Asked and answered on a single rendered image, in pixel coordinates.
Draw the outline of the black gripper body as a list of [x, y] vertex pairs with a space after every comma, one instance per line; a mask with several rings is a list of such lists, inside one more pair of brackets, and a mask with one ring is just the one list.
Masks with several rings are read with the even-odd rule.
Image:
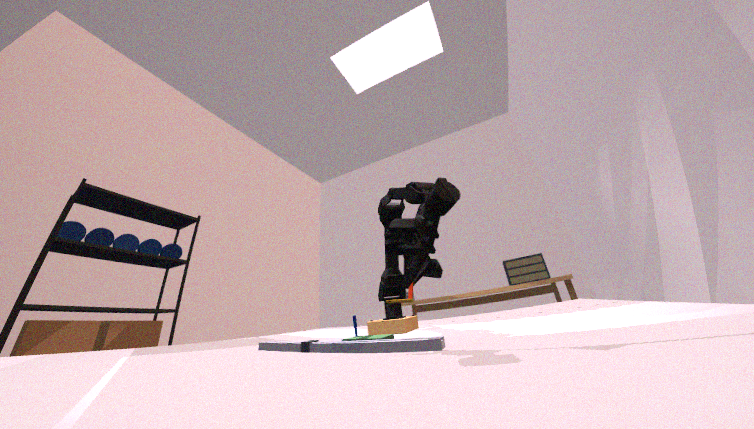
[[391, 221], [389, 232], [392, 237], [398, 237], [399, 233], [404, 233], [403, 238], [408, 246], [420, 246], [425, 248], [429, 260], [433, 263], [434, 268], [427, 271], [423, 276], [440, 279], [442, 276], [442, 266], [436, 259], [430, 259], [430, 254], [435, 254], [434, 240], [439, 237], [437, 232], [437, 225], [429, 218], [405, 218], [394, 219]]

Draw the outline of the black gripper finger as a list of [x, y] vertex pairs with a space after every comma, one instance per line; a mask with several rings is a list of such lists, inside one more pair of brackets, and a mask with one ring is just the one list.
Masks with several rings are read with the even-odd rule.
[[431, 261], [425, 260], [423, 266], [421, 267], [420, 271], [417, 273], [415, 279], [413, 280], [413, 286], [420, 280], [420, 278], [430, 269], [433, 269], [434, 265]]
[[420, 271], [428, 254], [425, 248], [420, 246], [399, 246], [398, 249], [404, 256], [404, 287], [409, 287]]

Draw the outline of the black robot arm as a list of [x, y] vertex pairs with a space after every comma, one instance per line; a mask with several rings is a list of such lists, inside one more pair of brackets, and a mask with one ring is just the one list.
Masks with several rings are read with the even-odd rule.
[[[388, 193], [380, 200], [378, 214], [384, 226], [385, 237], [385, 270], [381, 276], [378, 298], [384, 301], [386, 318], [383, 320], [405, 318], [402, 315], [401, 303], [387, 303], [386, 300], [405, 299], [406, 288], [403, 285], [404, 275], [399, 269], [399, 255], [403, 255], [398, 249], [405, 246], [404, 233], [398, 237], [392, 237], [388, 228], [394, 219], [402, 219], [405, 209], [403, 200], [410, 204], [421, 204], [418, 208], [416, 219], [429, 218], [437, 225], [440, 216], [446, 215], [449, 210], [459, 201], [461, 193], [446, 178], [437, 178], [434, 183], [410, 182], [406, 187], [390, 188]], [[399, 203], [389, 203], [392, 200], [401, 200]], [[399, 296], [384, 298], [390, 296]]]

